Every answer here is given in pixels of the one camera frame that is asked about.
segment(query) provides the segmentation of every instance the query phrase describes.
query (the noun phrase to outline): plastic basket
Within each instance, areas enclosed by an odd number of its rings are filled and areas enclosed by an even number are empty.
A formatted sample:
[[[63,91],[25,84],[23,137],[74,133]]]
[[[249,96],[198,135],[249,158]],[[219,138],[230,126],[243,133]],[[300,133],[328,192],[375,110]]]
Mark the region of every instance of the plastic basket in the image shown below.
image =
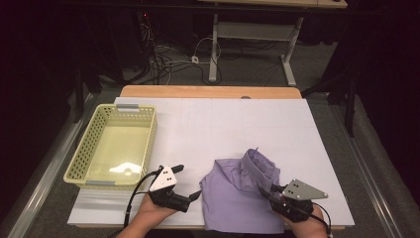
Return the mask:
[[[64,181],[83,188],[133,189],[148,170],[157,126],[153,106],[99,105]]]

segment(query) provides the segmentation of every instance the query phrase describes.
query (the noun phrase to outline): table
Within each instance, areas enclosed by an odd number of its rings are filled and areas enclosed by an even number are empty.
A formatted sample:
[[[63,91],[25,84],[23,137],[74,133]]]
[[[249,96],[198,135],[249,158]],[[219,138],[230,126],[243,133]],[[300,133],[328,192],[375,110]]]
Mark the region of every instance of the table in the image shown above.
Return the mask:
[[[247,148],[258,144],[260,152],[280,165],[281,184],[297,178],[325,190],[330,197],[317,201],[328,209],[333,226],[354,225],[308,104],[300,98],[296,88],[132,85],[123,89],[116,103],[153,103],[157,107],[157,135],[149,171],[155,171],[161,164],[184,164],[184,171],[176,174],[179,183],[175,192],[188,195],[196,191],[199,181],[211,171],[215,159],[237,158]],[[216,108],[216,113],[209,113],[206,108]],[[181,112],[172,116],[173,110]],[[244,115],[245,120],[237,116],[233,121],[225,120],[225,117],[229,118],[226,113],[236,115],[250,110],[256,110],[256,113],[251,113],[256,117],[250,114]],[[277,116],[267,117],[273,112]],[[174,125],[170,123],[173,120],[185,123],[182,118],[187,119],[189,126],[167,127]],[[265,120],[264,127],[258,127],[261,119]],[[250,138],[249,135],[241,135],[243,128],[237,123],[241,120],[247,125],[247,133],[251,133],[251,141],[244,139]],[[79,227],[122,226],[130,195],[130,191],[81,189],[68,224]],[[138,209],[140,200],[140,197],[134,200],[133,211]],[[178,212],[160,225],[160,228],[203,227],[200,198],[191,203],[187,213]]]
[[[203,2],[235,4],[258,4],[268,6],[290,6],[303,8],[347,8],[344,0],[335,2],[333,0],[200,0]],[[214,14],[213,20],[213,43],[212,54],[209,69],[209,81],[217,80],[217,48],[218,38],[237,38],[237,39],[258,39],[268,41],[286,41],[288,42],[287,51],[281,55],[281,62],[289,86],[296,86],[293,72],[290,66],[290,58],[299,35],[300,27],[303,23],[303,17],[298,17],[296,23],[290,25],[272,25],[272,24],[252,24],[252,23],[233,23],[220,22],[218,14]]]

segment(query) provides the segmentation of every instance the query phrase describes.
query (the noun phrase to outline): wooden table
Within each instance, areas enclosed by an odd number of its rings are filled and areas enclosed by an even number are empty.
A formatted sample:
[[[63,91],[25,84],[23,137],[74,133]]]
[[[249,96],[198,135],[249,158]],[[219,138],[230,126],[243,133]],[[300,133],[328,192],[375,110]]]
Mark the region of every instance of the wooden table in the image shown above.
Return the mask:
[[[215,159],[237,158],[246,149],[259,147],[281,168],[280,184],[296,178],[330,194],[317,202],[329,210],[334,229],[354,225],[309,106],[297,89],[135,85],[124,87],[115,103],[156,106],[158,126],[149,172],[159,165],[185,165],[176,174],[178,194],[199,189]],[[131,191],[81,189],[68,224],[121,227],[130,195]],[[140,200],[136,196],[133,212]],[[201,206],[199,198],[188,212],[175,213],[159,228],[203,229]]]
[[[244,98],[299,99],[300,91],[293,87],[238,87],[238,86],[137,86],[128,85],[122,97],[188,97],[188,98]]]

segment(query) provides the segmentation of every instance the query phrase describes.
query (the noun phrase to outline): floor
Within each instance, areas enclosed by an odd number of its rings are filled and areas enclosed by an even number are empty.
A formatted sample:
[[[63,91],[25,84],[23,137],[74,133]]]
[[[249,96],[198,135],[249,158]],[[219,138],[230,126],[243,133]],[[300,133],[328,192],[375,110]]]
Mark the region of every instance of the floor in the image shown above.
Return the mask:
[[[285,51],[285,44],[226,41],[221,47],[219,85],[287,86],[278,57]],[[291,66],[299,90],[319,82],[334,48],[335,45],[322,44],[296,47]],[[200,61],[209,60],[206,45],[197,46],[197,49]],[[158,45],[157,52],[168,57],[166,61],[176,64],[162,72],[164,76],[160,84],[205,85],[206,64],[175,63],[187,60],[188,56],[171,44]],[[125,69],[127,77],[131,74],[130,69]],[[66,224],[78,188],[63,182],[62,175],[74,152],[77,135],[89,120],[93,108],[100,103],[112,103],[121,91],[120,86],[114,86],[106,77],[103,77],[102,85],[101,93],[86,93],[82,121],[72,123],[73,114],[68,118],[8,219],[3,222],[0,237],[107,237],[117,230],[81,229]],[[326,96],[325,93],[316,93],[307,99],[356,222],[354,227],[335,231],[334,235],[345,238],[420,237],[418,207],[389,162],[363,105],[359,101],[356,103],[355,138],[351,138],[343,127],[343,106],[329,105]],[[35,209],[28,202],[30,199],[38,200]],[[222,234],[204,231],[192,233],[195,237],[222,237]]]

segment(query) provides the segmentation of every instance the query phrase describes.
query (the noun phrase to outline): folded shirt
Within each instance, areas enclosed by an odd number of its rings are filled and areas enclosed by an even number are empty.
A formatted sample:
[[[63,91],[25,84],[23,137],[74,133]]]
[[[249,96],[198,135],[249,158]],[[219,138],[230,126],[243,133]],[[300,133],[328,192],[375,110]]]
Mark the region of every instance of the folded shirt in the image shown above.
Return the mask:
[[[283,222],[271,210],[259,186],[279,184],[280,170],[263,154],[249,149],[241,159],[216,160],[200,182],[207,230],[276,234]]]

